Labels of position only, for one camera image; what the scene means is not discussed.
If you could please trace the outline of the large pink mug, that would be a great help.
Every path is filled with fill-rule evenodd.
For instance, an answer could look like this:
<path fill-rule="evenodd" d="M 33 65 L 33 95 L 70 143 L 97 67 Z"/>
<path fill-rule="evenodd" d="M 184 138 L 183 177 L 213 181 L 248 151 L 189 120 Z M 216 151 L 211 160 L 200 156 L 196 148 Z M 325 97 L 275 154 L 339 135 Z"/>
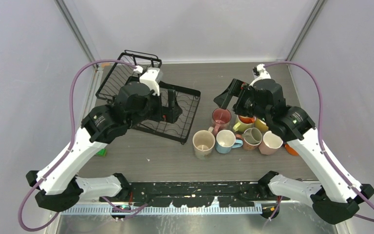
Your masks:
<path fill-rule="evenodd" d="M 229 126 L 232 115 L 227 109 L 217 108 L 213 111 L 211 116 L 211 127 L 214 136 L 218 134 L 219 131 L 226 129 Z"/>

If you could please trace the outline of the light green mug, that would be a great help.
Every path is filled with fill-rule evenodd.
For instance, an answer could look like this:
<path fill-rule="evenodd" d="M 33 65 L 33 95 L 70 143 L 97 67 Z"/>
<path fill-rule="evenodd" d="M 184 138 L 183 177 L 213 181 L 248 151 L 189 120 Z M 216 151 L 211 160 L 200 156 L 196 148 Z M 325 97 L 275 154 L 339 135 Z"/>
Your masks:
<path fill-rule="evenodd" d="M 233 131 L 244 133 L 247 129 L 252 128 L 254 126 L 254 123 L 245 124 L 245 123 L 241 122 L 239 120 L 238 116 L 239 115 L 237 115 L 235 124 L 232 127 Z"/>

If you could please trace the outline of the cream cup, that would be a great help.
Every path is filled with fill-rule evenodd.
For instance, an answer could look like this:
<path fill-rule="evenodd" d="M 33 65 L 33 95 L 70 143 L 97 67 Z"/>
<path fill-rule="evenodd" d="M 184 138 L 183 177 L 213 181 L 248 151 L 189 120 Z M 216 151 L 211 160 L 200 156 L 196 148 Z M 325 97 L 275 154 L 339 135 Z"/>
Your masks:
<path fill-rule="evenodd" d="M 207 130 L 200 130 L 194 134 L 192 143 L 198 159 L 205 159 L 212 153 L 216 143 L 213 130 L 214 127 L 210 126 Z"/>

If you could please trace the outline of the yellow mug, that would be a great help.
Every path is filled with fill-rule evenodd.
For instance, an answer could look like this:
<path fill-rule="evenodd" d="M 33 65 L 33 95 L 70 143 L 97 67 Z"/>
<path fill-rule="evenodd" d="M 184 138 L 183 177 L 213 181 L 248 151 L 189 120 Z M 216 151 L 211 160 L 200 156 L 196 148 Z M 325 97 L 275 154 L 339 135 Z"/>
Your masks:
<path fill-rule="evenodd" d="M 263 120 L 259 119 L 259 118 L 257 118 L 255 120 L 254 125 L 262 133 L 265 133 L 265 132 L 267 132 L 269 130 L 269 128 L 266 125 L 266 123 Z"/>

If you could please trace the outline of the beige mug top tier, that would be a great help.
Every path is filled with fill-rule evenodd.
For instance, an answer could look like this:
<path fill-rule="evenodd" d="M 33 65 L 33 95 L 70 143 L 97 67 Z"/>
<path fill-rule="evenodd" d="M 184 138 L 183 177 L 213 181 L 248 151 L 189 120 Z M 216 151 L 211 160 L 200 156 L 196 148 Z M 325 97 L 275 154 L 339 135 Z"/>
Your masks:
<path fill-rule="evenodd" d="M 251 145 L 259 145 L 262 142 L 263 135 L 257 128 L 249 128 L 243 134 L 242 138 Z"/>

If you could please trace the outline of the light blue cup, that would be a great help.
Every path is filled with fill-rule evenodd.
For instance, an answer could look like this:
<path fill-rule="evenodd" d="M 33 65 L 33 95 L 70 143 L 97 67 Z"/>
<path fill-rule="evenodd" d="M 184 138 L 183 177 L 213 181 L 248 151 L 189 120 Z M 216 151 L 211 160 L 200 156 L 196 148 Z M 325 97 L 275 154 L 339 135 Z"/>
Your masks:
<path fill-rule="evenodd" d="M 230 130 L 221 130 L 216 135 L 215 149 L 220 154 L 228 154 L 232 149 L 243 146 L 243 141 L 237 139 L 236 135 Z"/>

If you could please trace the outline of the black wire dish rack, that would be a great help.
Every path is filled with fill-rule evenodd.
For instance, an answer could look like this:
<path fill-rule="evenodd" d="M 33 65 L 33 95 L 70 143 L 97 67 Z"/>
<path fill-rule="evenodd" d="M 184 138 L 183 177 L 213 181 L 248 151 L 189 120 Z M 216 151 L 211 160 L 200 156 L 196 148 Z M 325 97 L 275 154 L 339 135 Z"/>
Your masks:
<path fill-rule="evenodd" d="M 122 64 L 113 64 L 103 78 L 96 97 L 105 103 L 112 103 L 119 89 L 131 82 L 138 82 L 140 74 Z M 187 142 L 191 126 L 200 102 L 198 90 L 174 84 L 159 82 L 160 96 L 155 101 L 161 109 L 150 118 L 134 126 L 135 130 L 171 139 L 181 144 Z"/>

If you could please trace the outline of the pink cup rack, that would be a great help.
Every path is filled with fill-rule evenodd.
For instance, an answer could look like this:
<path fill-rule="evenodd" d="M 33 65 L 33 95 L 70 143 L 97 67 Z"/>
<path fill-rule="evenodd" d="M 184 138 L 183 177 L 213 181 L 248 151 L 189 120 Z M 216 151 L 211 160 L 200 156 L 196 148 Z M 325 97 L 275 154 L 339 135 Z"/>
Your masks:
<path fill-rule="evenodd" d="M 262 155 L 272 155 L 283 145 L 283 140 L 272 133 L 272 131 L 267 131 L 262 137 L 262 142 L 259 146 L 259 151 Z"/>

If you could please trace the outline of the orange cup tier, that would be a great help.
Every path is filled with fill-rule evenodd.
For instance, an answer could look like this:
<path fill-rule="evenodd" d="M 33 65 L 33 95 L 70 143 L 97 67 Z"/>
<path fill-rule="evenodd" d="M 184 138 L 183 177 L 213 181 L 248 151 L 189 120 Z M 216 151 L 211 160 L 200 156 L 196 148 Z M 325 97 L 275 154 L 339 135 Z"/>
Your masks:
<path fill-rule="evenodd" d="M 244 116 L 238 116 L 239 120 L 245 124 L 251 124 L 254 123 L 256 118 L 255 117 L 244 117 Z"/>
<path fill-rule="evenodd" d="M 288 144 L 285 144 L 284 145 L 286 151 L 292 155 L 292 156 L 299 156 L 299 154 L 296 152 L 296 150 L 294 150 L 292 147 L 290 147 Z"/>

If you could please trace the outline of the orange cup top tier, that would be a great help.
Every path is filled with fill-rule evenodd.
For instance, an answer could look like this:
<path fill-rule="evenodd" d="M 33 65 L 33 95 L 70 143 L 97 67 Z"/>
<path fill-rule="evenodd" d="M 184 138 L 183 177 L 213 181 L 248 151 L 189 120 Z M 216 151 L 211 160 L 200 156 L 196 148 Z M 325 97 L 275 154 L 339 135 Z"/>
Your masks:
<path fill-rule="evenodd" d="M 254 123 L 256 118 L 255 117 L 244 117 L 244 116 L 238 116 L 239 120 L 245 124 L 251 124 Z"/>

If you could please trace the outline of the small pink cup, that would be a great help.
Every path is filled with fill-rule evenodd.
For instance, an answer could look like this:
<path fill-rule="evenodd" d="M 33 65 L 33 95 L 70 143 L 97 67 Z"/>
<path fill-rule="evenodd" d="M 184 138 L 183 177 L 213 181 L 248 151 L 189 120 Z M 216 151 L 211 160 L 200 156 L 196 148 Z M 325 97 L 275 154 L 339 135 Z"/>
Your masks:
<path fill-rule="evenodd" d="M 236 138 L 243 141 L 243 148 L 247 151 L 255 150 L 259 147 L 261 140 L 256 140 L 252 135 L 239 135 L 236 134 Z"/>

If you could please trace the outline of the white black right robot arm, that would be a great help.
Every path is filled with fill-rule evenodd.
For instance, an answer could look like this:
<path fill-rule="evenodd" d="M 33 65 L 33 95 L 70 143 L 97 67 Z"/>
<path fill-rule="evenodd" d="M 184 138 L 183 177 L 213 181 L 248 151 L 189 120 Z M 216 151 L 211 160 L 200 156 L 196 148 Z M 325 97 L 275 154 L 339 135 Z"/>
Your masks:
<path fill-rule="evenodd" d="M 370 184 L 352 177 L 344 180 L 349 173 L 319 139 L 315 123 L 302 108 L 286 104 L 282 87 L 274 80 L 248 84 L 234 79 L 214 102 L 226 109 L 233 97 L 237 97 L 232 107 L 235 114 L 264 119 L 269 130 L 289 144 L 319 180 L 313 185 L 269 171 L 258 181 L 261 198 L 271 200 L 277 195 L 299 201 L 327 223 L 338 224 L 356 216 L 360 204 L 372 197 Z"/>

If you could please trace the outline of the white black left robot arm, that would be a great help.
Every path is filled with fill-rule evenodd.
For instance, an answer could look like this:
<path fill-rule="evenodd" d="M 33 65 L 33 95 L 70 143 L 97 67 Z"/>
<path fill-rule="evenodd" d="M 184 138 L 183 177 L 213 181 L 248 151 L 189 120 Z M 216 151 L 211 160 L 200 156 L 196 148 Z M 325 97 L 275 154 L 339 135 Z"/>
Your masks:
<path fill-rule="evenodd" d="M 64 152 L 46 168 L 27 173 L 29 184 L 38 189 L 38 206 L 62 212 L 80 200 L 101 196 L 126 201 L 130 188 L 122 174 L 81 178 L 77 173 L 97 152 L 135 125 L 145 120 L 176 122 L 182 114 L 176 91 L 168 89 L 167 96 L 168 104 L 164 106 L 159 90 L 133 81 L 120 88 L 112 103 L 94 107 L 73 132 Z"/>

